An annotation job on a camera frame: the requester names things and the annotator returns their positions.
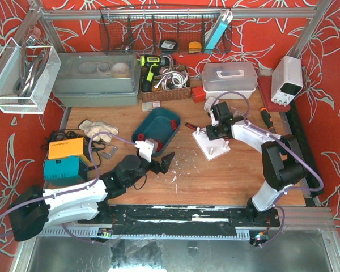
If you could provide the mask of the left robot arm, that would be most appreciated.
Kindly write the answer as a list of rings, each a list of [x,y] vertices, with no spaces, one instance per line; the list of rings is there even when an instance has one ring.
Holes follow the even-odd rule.
[[[139,155],[125,156],[111,171],[82,184],[58,189],[32,185],[8,208],[15,241],[26,241],[43,229],[72,221],[97,221],[110,216],[107,200],[126,193],[149,171],[167,173],[175,153],[160,161],[147,161]]]

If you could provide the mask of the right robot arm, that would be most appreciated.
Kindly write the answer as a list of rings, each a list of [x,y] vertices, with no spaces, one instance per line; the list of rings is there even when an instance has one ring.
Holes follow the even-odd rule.
[[[206,103],[204,109],[211,118],[211,124],[206,126],[209,140],[234,139],[254,148],[262,156],[265,181],[247,202],[249,218],[255,219],[272,210],[278,199],[312,170],[304,161],[298,140],[293,135],[271,133],[243,116],[234,116],[225,102]]]

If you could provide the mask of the red handled ratchet wrench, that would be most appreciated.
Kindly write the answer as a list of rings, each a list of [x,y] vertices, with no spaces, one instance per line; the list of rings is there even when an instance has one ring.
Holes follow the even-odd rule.
[[[193,125],[191,123],[188,123],[188,122],[185,124],[185,126],[187,128],[190,128],[190,129],[194,130],[194,131],[196,131],[198,129],[198,126],[195,126],[195,125]]]

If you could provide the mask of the large red spring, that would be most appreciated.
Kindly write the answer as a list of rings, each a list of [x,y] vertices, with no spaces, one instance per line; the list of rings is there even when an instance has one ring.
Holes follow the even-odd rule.
[[[156,140],[156,142],[158,143],[156,151],[159,152],[162,150],[164,144],[160,140]]]

